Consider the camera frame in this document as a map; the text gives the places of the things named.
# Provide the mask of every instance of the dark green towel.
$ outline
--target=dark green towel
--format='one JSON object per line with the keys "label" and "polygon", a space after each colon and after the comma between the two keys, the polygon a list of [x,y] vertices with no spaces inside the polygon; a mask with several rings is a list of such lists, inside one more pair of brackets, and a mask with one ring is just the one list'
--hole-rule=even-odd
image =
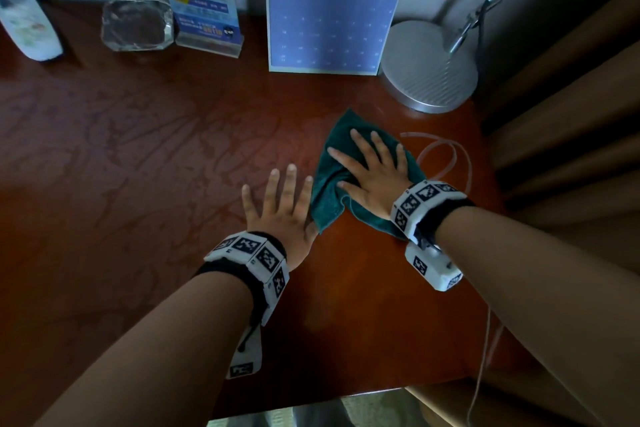
{"label": "dark green towel", "polygon": [[[360,118],[352,110],[347,110],[332,128],[328,139],[324,143],[323,153],[320,156],[320,162],[316,169],[316,179],[314,181],[314,189],[311,196],[311,216],[316,222],[318,229],[320,229],[320,232],[322,232],[326,227],[331,225],[333,221],[340,216],[340,214],[342,214],[346,206],[351,210],[353,215],[358,218],[358,220],[364,221],[364,223],[367,223],[370,227],[374,227],[375,229],[393,235],[394,237],[405,239],[404,235],[400,230],[398,230],[396,225],[388,220],[382,220],[365,210],[355,201],[352,201],[345,190],[336,186],[340,181],[358,184],[358,180],[356,180],[356,178],[353,177],[347,169],[342,167],[327,153],[326,149],[328,147],[333,147],[352,156],[365,167],[367,165],[365,164],[362,152],[360,152],[360,149],[358,149],[355,142],[353,142],[349,135],[349,131],[352,128],[359,131],[374,149],[375,147],[371,142],[371,132],[373,130],[377,131],[380,134],[382,141],[391,151],[391,155],[394,157],[394,164],[397,164],[396,146],[398,141],[387,132],[380,130],[377,126]],[[407,152],[406,157],[409,164],[409,180],[411,182],[420,182],[424,180],[424,173],[415,162],[413,156]]]}

